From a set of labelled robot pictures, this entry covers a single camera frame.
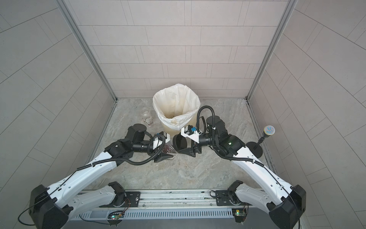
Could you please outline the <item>white lid rose tea jar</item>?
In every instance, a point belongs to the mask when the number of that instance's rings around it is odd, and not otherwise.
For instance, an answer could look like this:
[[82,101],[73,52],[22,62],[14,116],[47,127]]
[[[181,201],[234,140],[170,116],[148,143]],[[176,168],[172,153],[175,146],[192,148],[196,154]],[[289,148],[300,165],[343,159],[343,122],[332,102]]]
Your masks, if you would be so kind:
[[151,125],[153,124],[153,117],[151,114],[151,111],[149,108],[147,107],[143,107],[141,109],[141,117],[142,117],[142,121],[148,125],[149,127],[151,127]]

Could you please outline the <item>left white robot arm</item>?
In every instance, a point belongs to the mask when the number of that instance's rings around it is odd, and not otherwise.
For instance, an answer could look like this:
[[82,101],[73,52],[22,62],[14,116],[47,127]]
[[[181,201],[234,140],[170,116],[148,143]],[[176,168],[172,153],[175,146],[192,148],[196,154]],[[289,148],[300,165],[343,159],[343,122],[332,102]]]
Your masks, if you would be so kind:
[[80,192],[124,162],[141,166],[158,161],[169,141],[168,133],[151,135],[143,124],[130,126],[125,138],[111,143],[91,162],[48,187],[39,185],[32,190],[28,213],[33,225],[37,229],[60,229],[69,219],[93,208],[129,206],[126,191],[118,182],[83,195]]

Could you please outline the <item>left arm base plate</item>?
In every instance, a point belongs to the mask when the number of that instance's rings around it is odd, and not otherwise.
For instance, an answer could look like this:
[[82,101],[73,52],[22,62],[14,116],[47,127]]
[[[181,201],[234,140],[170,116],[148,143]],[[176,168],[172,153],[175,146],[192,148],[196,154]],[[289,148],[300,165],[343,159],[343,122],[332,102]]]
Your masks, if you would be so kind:
[[141,193],[138,191],[128,191],[122,196],[116,196],[112,203],[108,205],[102,205],[100,208],[127,208],[138,207]]

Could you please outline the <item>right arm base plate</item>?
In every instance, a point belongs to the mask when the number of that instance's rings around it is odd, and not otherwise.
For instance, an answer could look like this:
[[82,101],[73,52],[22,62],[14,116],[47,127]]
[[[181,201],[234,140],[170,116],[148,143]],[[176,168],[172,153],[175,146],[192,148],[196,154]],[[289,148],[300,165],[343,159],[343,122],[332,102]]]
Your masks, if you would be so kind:
[[234,192],[228,190],[212,190],[209,195],[214,198],[217,206],[252,206],[249,203],[241,202]]

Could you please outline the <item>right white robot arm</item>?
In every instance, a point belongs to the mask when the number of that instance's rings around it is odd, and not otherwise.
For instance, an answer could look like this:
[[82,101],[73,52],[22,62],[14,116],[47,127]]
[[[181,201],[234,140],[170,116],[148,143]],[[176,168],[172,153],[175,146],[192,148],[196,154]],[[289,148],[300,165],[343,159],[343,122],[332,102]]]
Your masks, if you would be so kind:
[[260,185],[262,191],[236,181],[228,189],[230,200],[235,205],[243,202],[268,213],[280,229],[292,229],[300,226],[300,219],[306,210],[307,194],[301,186],[292,186],[259,160],[263,155],[261,143],[274,133],[273,126],[265,126],[258,142],[244,143],[228,133],[225,122],[219,116],[210,116],[203,130],[188,125],[173,137],[172,143],[178,153],[192,157],[201,153],[203,146],[208,146],[220,158],[237,164]]

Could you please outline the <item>black lid glass jar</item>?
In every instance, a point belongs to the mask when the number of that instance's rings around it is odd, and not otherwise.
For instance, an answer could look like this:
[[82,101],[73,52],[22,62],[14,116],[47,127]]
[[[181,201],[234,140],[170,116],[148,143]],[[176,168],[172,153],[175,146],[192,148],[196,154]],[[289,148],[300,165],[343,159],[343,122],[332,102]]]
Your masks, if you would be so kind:
[[164,153],[177,153],[177,151],[171,143],[167,143],[164,147]]

